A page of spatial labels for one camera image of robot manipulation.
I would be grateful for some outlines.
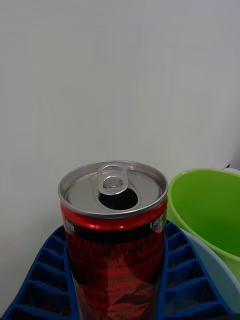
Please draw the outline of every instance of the red can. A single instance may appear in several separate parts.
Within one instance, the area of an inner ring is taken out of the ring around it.
[[[133,161],[82,166],[58,186],[84,320],[149,320],[164,258],[168,182]]]

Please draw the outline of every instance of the blue plastic holder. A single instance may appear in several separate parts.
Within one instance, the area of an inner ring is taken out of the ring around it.
[[[200,320],[232,314],[187,236],[167,221],[164,237],[165,258],[158,290],[157,320]],[[2,318],[80,318],[63,226],[42,246]]]

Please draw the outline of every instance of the green plastic container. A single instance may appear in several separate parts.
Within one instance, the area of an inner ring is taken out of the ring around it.
[[[215,251],[240,282],[240,175],[213,169],[177,175],[167,218]]]

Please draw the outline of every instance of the pull tab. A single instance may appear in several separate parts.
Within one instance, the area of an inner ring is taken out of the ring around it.
[[[97,189],[107,196],[118,195],[128,188],[126,168],[119,163],[103,165],[96,173]]]

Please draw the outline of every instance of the can label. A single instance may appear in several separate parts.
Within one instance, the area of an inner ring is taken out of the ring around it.
[[[115,231],[86,228],[64,217],[84,320],[153,318],[166,214],[167,209],[144,225]]]

